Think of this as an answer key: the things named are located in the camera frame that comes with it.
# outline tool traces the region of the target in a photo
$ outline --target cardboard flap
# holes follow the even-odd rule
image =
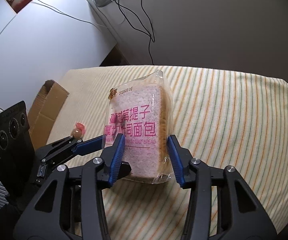
[[[28,112],[29,133],[34,146],[44,146],[69,93],[54,80],[47,80]]]

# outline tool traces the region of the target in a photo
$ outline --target bread slice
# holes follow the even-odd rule
[[[167,99],[161,85],[143,84],[132,86],[131,90],[119,88],[116,97],[110,100],[106,125],[112,126],[112,132],[108,134],[107,128],[106,145],[111,145],[119,132],[125,135],[123,160],[131,165],[132,179],[151,182],[163,174],[167,156]],[[121,112],[128,112],[129,116],[125,115],[123,120],[117,119],[116,122],[115,114]],[[113,126],[119,126],[118,130],[112,129]]]

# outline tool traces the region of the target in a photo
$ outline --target small pink object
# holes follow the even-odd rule
[[[76,124],[75,124],[75,127],[77,128],[77,129],[80,129],[81,130],[81,132],[82,132],[82,136],[85,134],[85,126],[82,124],[82,123],[80,123],[80,122],[77,122]]]
[[[85,126],[80,122],[75,124],[75,128],[71,132],[71,135],[74,136],[75,139],[80,139],[85,134]]]

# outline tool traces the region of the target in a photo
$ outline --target white wall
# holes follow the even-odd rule
[[[140,0],[121,0],[148,27]],[[288,0],[143,0],[151,17],[156,65],[238,70],[288,81]],[[123,19],[117,5],[101,11],[113,25]],[[139,22],[126,12],[135,27]],[[125,21],[114,27],[131,64],[150,64],[149,38]]]
[[[103,24],[86,0],[41,0],[76,18]],[[0,6],[1,15],[10,7]],[[5,24],[0,21],[0,31]],[[99,66],[116,44],[103,27],[79,22],[32,1],[0,35],[0,108],[25,100],[30,108],[47,79]]]

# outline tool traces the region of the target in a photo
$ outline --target striped blanket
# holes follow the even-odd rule
[[[175,66],[71,70],[59,82],[70,95],[48,143],[68,136],[76,122],[86,126],[84,140],[101,135],[109,90],[157,69],[173,90],[174,134],[181,146],[210,166],[235,166],[281,231],[288,223],[288,84],[281,79]],[[67,165],[83,165],[99,154]],[[111,238],[180,239],[189,195],[175,179],[159,185],[117,181],[103,190]],[[216,219],[213,188],[211,235]]]

